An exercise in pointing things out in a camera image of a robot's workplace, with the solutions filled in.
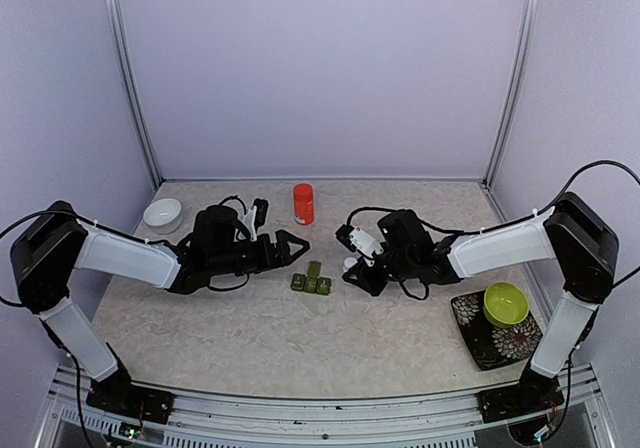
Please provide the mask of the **white pill bottle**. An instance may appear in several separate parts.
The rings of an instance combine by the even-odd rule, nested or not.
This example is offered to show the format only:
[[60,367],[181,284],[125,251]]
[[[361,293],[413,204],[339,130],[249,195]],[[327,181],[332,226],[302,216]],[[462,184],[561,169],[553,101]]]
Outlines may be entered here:
[[349,271],[352,267],[354,267],[357,264],[358,260],[356,258],[353,257],[348,257],[344,260],[343,263],[343,271],[347,272]]

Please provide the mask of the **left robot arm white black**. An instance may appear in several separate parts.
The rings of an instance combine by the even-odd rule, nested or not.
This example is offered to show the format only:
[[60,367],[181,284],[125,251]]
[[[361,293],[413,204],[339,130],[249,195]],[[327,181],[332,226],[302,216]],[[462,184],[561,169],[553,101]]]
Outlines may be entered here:
[[286,230],[260,233],[268,203],[255,200],[244,216],[224,204],[196,214],[192,231],[179,243],[126,235],[77,214],[57,201],[24,217],[28,228],[10,248],[18,306],[36,315],[52,339],[101,383],[102,398],[121,413],[140,402],[137,386],[115,352],[97,334],[71,298],[75,270],[92,270],[145,282],[179,295],[210,289],[217,276],[244,278],[292,265],[310,249]]

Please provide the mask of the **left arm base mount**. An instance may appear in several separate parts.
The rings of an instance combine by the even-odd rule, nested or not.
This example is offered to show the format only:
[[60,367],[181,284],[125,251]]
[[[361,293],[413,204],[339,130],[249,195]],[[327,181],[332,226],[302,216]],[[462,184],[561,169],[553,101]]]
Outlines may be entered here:
[[159,424],[167,424],[173,407],[171,392],[138,385],[93,383],[86,403],[105,412]]

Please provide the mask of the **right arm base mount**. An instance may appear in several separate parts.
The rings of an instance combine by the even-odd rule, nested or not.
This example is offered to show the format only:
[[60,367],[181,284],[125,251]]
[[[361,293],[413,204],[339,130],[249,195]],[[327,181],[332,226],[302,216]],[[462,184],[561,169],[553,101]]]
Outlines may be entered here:
[[510,385],[483,390],[477,394],[484,423],[517,418],[560,406],[565,402],[560,388],[542,393],[535,388]]

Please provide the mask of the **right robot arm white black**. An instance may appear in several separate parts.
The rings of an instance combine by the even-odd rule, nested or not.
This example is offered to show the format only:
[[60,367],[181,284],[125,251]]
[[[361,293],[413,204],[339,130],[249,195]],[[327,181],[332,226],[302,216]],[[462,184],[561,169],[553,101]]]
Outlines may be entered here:
[[434,242],[412,210],[391,210],[378,222],[383,238],[343,224],[337,240],[358,255],[345,282],[372,296],[390,282],[450,285],[512,265],[551,259],[564,277],[564,293],[540,343],[513,387],[523,412],[546,400],[600,305],[614,289],[619,238],[578,195],[567,192],[540,212],[474,234],[453,232]]

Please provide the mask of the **green weekly pill organizer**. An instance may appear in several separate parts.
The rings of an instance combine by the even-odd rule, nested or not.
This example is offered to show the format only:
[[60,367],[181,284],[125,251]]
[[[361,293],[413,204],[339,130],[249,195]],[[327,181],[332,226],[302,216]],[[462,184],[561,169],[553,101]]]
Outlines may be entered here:
[[321,275],[322,263],[317,260],[309,262],[307,272],[294,273],[290,289],[296,292],[328,296],[331,293],[332,280]]

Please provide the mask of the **red pill bottle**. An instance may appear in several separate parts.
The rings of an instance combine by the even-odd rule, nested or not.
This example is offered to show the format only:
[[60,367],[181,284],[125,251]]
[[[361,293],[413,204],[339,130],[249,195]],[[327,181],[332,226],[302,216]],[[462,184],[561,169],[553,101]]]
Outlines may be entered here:
[[308,183],[300,183],[293,188],[294,218],[295,221],[304,226],[314,222],[314,191]]

